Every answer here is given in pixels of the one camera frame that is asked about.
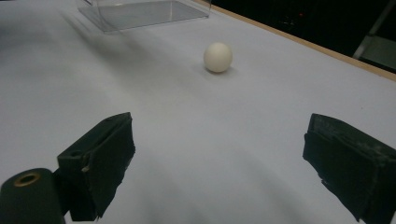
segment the black object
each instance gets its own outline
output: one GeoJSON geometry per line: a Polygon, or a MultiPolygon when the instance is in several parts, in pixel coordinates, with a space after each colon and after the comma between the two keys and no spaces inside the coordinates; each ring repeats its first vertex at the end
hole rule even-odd
{"type": "Polygon", "coordinates": [[[396,211],[396,151],[339,119],[313,114],[304,159],[359,221],[388,224],[396,211]]]}
{"type": "Polygon", "coordinates": [[[74,221],[102,217],[134,152],[131,114],[102,120],[58,156],[54,173],[34,169],[3,185],[0,223],[64,223],[68,211],[74,221]]]}

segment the tabletop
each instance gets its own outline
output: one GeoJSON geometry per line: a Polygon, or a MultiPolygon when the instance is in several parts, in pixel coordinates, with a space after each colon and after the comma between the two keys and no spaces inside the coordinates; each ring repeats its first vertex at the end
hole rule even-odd
{"type": "Polygon", "coordinates": [[[396,82],[216,10],[104,35],[70,0],[0,2],[1,183],[128,111],[136,154],[99,223],[356,223],[302,157],[311,114],[396,147],[396,82]]]}

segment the white ball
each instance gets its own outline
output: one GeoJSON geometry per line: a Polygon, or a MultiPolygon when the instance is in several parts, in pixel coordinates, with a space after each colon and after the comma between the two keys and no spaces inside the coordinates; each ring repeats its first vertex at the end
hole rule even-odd
{"type": "Polygon", "coordinates": [[[230,47],[223,43],[213,43],[205,50],[205,67],[212,72],[224,72],[230,67],[232,61],[233,52],[230,47]]]}

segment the transparent container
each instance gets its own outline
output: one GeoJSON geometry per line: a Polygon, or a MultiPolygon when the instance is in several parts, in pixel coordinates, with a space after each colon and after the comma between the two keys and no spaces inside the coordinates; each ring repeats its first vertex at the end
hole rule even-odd
{"type": "Polygon", "coordinates": [[[207,18],[211,0],[77,0],[78,10],[103,32],[207,18]]]}

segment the dark background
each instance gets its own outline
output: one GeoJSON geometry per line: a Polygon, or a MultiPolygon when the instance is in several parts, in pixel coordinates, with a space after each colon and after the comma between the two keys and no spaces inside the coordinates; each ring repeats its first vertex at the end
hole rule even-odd
{"type": "MultiPolygon", "coordinates": [[[[212,4],[353,56],[389,0],[213,0],[212,4]]],[[[396,41],[395,9],[378,31],[396,41]]]]}

